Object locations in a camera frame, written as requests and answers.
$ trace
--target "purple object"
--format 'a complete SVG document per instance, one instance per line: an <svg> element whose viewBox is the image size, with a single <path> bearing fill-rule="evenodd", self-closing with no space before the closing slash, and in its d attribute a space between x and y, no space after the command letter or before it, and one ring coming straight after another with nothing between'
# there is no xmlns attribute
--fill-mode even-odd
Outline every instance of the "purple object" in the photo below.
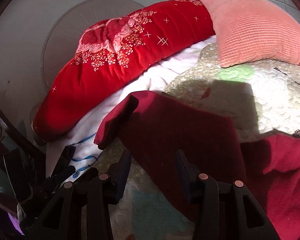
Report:
<svg viewBox="0 0 300 240"><path fill-rule="evenodd" d="M10 218L10 220L11 220L12 225L14 226L14 228L15 228L20 234L24 235L24 233L23 233L23 232L21 231L21 229L20 229L18 219L16 219L14 216L10 215L9 213L8 213L8 215L9 215L9 218Z"/></svg>

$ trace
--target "green pattern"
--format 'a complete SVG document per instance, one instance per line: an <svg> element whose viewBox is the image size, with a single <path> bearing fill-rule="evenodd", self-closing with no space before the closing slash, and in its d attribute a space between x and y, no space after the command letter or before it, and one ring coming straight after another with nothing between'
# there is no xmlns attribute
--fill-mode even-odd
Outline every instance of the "green pattern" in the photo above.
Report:
<svg viewBox="0 0 300 240"><path fill-rule="evenodd" d="M220 80L245 82L254 74L254 69L248 65L237 65L229 68L220 69L217 77Z"/></svg>

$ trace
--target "blue string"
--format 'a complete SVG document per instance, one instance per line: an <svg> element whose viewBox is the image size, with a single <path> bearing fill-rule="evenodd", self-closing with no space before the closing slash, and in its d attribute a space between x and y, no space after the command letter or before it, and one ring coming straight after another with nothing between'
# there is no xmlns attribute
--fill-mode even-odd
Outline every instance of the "blue string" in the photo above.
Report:
<svg viewBox="0 0 300 240"><path fill-rule="evenodd" d="M73 146L73 145L76 145L76 144L83 143L83 142L89 140L90 138L92 138L92 137L95 136L95 135L96 135L96 133L94 133L94 134L92 134L92 135L90 135L90 136L88 136L88 137L82 139L81 141L79 141L79 142L77 142L77 143L70 144L70 146ZM81 159L81 160L77 160L77 159L72 158L71 160L72 160L73 162L80 162L80 161L88 160L88 159L92 159L92 158L95 158L95 161L94 161L92 164L89 164L88 166L84 166L84 167L82 167L82 168L77 169L77 170L75 171L75 173L72 175L72 178L76 179L76 178L78 177L78 174L79 174L80 171L85 171L86 169L90 168L90 167L98 160L97 157L92 156L92 155L89 155L88 157L85 157L84 159Z"/></svg>
<svg viewBox="0 0 300 240"><path fill-rule="evenodd" d="M88 166L84 166L84 167L82 167L80 169L77 169L75 171L75 173L72 175L72 178L76 179L78 177L78 174L79 174L80 171L85 171L86 169L90 168L98 160L97 157L92 156L92 155L90 155L88 157L86 157L86 158L84 158L82 160L87 160L87 159L95 158L95 161L92 164L89 164Z"/></svg>
<svg viewBox="0 0 300 240"><path fill-rule="evenodd" d="M90 136L88 136L88 137L86 137L86 138L82 139L80 142L77 142L77 143L70 144L70 146L73 146L73 145L76 145L76 144L83 143L83 142L85 142L85 141L89 140L90 138L92 138L92 137L93 137L93 136L95 136L95 135L96 135L96 132L95 132L94 134L92 134L92 135L90 135Z"/></svg>

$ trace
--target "wall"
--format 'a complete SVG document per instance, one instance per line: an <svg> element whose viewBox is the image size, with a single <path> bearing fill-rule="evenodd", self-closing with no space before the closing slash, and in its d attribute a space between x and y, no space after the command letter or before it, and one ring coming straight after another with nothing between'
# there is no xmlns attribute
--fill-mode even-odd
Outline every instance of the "wall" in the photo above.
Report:
<svg viewBox="0 0 300 240"><path fill-rule="evenodd" d="M16 125L46 95L40 60L55 22L85 0L13 0L0 17L0 108ZM133 0L143 6L163 0Z"/></svg>

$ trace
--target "pink corduroy pillow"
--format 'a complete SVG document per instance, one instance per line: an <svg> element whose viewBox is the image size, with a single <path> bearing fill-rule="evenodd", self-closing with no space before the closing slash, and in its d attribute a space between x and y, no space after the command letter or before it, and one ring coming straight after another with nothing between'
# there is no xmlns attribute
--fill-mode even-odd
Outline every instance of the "pink corduroy pillow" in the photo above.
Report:
<svg viewBox="0 0 300 240"><path fill-rule="evenodd" d="M217 35L219 63L264 58L300 65L300 25L268 0L200 0Z"/></svg>

